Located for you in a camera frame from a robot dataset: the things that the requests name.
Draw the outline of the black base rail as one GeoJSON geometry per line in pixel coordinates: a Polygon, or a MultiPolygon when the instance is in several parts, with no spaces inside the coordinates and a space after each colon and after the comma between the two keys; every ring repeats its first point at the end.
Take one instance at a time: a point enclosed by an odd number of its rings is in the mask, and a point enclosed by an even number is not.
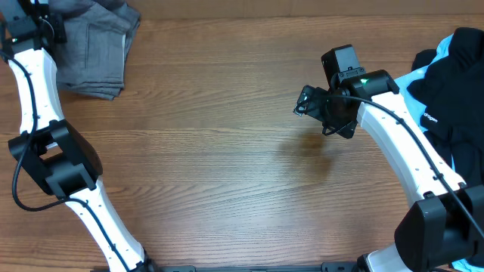
{"type": "Polygon", "coordinates": [[[372,271],[366,264],[355,261],[323,262],[318,265],[281,265],[281,266],[247,266],[247,267],[195,267],[165,266],[160,272],[364,272],[372,271]]]}

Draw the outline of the grey khaki shorts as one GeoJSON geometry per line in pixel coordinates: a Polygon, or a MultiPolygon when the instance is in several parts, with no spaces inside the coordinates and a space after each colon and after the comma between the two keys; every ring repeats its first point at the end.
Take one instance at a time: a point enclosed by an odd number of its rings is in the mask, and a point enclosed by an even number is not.
{"type": "Polygon", "coordinates": [[[54,47],[57,88],[113,100],[124,89],[126,59],[141,14],[125,1],[52,0],[67,41],[54,47]]]}

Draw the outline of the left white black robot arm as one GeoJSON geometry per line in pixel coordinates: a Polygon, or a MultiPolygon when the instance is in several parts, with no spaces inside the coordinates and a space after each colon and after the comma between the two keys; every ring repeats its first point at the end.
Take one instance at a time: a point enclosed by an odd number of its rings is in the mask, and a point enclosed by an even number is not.
{"type": "Polygon", "coordinates": [[[60,58],[53,52],[67,40],[61,15],[39,2],[2,2],[1,12],[1,56],[14,74],[21,109],[19,135],[8,142],[17,161],[14,202],[28,212],[66,205],[98,244],[109,271],[156,271],[107,195],[98,154],[65,119],[57,89],[60,58]]]}

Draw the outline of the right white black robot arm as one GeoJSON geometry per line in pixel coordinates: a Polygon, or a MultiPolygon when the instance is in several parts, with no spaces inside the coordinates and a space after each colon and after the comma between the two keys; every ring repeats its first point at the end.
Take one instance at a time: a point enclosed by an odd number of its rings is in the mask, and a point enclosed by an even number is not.
{"type": "Polygon", "coordinates": [[[306,85],[295,114],[321,121],[325,135],[351,138],[360,125],[396,173],[409,210],[390,246],[358,258],[353,271],[431,271],[483,256],[483,187],[473,186],[433,149],[385,70],[306,85]]]}

